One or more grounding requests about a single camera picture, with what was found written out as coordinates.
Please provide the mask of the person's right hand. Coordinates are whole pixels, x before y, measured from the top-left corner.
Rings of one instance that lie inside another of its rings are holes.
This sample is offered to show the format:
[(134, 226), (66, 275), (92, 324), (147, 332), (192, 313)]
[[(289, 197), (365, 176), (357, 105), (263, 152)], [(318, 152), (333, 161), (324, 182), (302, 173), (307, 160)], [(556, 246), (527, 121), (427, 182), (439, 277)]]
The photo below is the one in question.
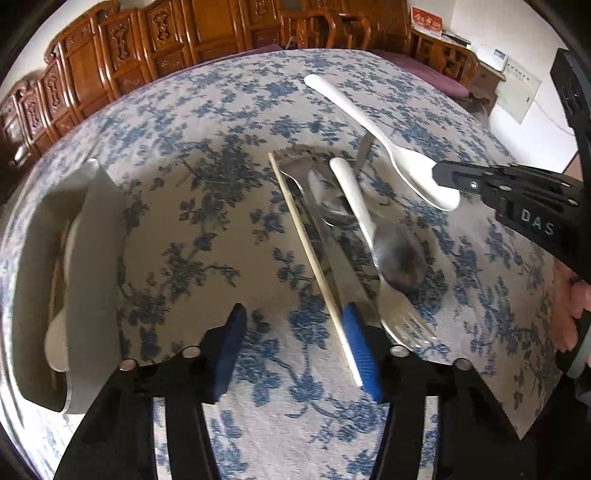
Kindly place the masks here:
[(558, 259), (554, 259), (553, 274), (552, 340), (558, 351), (567, 352), (578, 342), (576, 322), (590, 311), (590, 285), (584, 280), (573, 282), (574, 272)]

